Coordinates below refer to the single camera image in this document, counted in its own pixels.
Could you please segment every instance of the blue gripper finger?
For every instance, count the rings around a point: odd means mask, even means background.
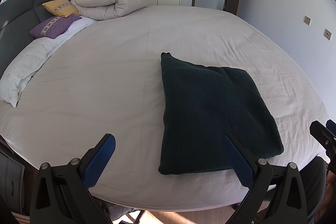
[[[240,183],[251,189],[254,185],[253,169],[228,135],[224,135],[224,149]]]
[[[96,185],[116,149],[116,139],[110,135],[84,170],[83,184],[87,189]]]

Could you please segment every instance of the gray upholstered headboard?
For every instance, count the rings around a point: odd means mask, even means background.
[[[29,31],[53,16],[43,6],[50,0],[6,0],[0,4],[0,78],[13,59],[35,38]]]

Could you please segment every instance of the yellow pillow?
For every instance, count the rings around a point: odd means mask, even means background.
[[[49,13],[57,17],[68,17],[72,14],[79,16],[77,9],[68,0],[53,0],[42,5]]]

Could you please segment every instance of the screw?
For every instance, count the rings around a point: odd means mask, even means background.
[[[78,158],[74,158],[70,161],[71,165],[77,165],[79,163],[79,159]]]
[[[42,165],[41,165],[41,169],[47,169],[48,168],[48,163],[43,163]]]
[[[258,162],[259,162],[260,165],[266,165],[267,164],[267,161],[263,158],[258,159]]]
[[[291,162],[291,163],[289,164],[289,167],[292,168],[292,169],[296,169],[296,164],[293,163],[293,162]]]

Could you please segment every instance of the purple pillow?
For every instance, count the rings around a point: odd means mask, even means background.
[[[68,30],[69,26],[76,20],[81,19],[78,15],[68,17],[51,17],[35,26],[29,33],[36,38],[49,37],[55,39],[60,34]]]

